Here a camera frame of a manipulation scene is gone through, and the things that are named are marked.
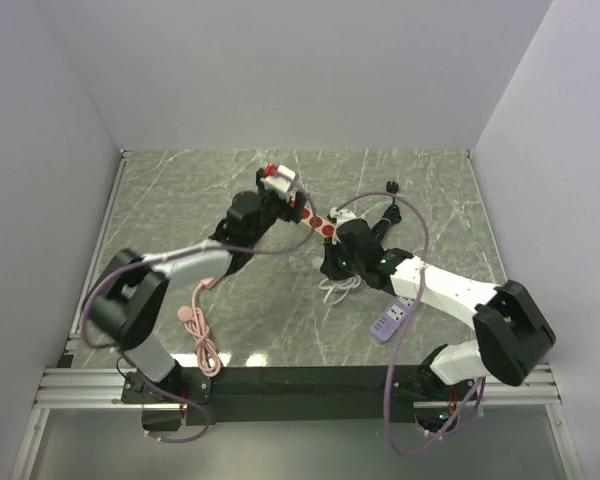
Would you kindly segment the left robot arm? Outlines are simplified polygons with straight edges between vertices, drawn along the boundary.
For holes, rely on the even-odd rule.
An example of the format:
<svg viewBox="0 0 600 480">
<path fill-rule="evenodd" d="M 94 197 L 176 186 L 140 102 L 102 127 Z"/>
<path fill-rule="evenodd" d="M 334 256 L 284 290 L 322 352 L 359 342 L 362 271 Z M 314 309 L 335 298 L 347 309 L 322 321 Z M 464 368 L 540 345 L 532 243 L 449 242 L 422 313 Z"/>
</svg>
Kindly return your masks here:
<svg viewBox="0 0 600 480">
<path fill-rule="evenodd" d="M 260 254 L 259 241 L 277 221 L 301 220 L 308 196 L 297 172 L 268 165 L 258 170 L 256 185 L 236 194 L 214 233 L 192 247 L 156 254 L 119 251 L 83 303 L 81 325 L 109 336 L 156 401 L 169 401 L 184 389 L 180 364 L 153 332 L 164 298 L 238 272 Z"/>
</svg>

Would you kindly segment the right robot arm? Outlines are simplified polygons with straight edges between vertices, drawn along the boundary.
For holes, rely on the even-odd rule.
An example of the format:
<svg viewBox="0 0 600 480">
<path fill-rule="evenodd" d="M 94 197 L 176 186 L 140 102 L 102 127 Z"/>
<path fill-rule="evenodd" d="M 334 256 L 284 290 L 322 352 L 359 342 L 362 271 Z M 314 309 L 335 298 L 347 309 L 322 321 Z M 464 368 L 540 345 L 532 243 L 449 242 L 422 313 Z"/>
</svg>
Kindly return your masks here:
<svg viewBox="0 0 600 480">
<path fill-rule="evenodd" d="M 455 384 L 487 375 L 519 386 L 555 345 L 554 331 L 521 283 L 472 280 L 408 251 L 386 249 L 367 221 L 349 210 L 328 218 L 335 226 L 325 241 L 325 276 L 357 276 L 372 289 L 421 302 L 474 332 L 473 340 L 444 346 L 425 361 L 418 378 L 427 397 L 440 399 Z"/>
</svg>

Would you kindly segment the beige red power strip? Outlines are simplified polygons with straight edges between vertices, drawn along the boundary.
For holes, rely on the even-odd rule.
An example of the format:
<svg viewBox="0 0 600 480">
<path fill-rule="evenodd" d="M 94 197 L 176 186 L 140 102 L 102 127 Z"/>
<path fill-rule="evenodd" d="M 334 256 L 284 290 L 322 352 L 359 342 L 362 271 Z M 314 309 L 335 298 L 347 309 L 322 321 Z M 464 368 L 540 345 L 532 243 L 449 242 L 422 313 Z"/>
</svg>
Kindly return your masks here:
<svg viewBox="0 0 600 480">
<path fill-rule="evenodd" d="M 304 201 L 300 223 L 308 228 L 313 228 L 315 234 L 323 239 L 331 239 L 335 233 L 335 224 L 327 217 L 316 214 L 308 201 Z"/>
</svg>

